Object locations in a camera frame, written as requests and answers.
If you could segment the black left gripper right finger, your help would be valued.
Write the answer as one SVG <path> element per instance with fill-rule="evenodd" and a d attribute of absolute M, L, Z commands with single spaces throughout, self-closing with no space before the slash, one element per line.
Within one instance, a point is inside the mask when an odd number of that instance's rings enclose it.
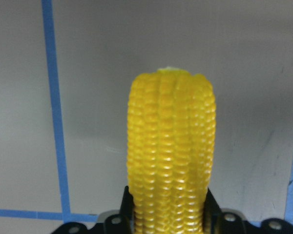
<path fill-rule="evenodd" d="M 221 209 L 208 188 L 203 210 L 203 229 L 215 229 Z"/>

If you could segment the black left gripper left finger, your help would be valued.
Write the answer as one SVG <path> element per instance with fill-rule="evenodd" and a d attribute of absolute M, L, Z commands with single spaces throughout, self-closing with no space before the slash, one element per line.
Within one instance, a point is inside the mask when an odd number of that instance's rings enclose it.
<path fill-rule="evenodd" d="M 127 217 L 128 219 L 133 218 L 134 214 L 134 202 L 133 202 L 133 196 L 129 192 L 129 187 L 125 186 L 123 198 L 120 206 L 119 214 Z"/>

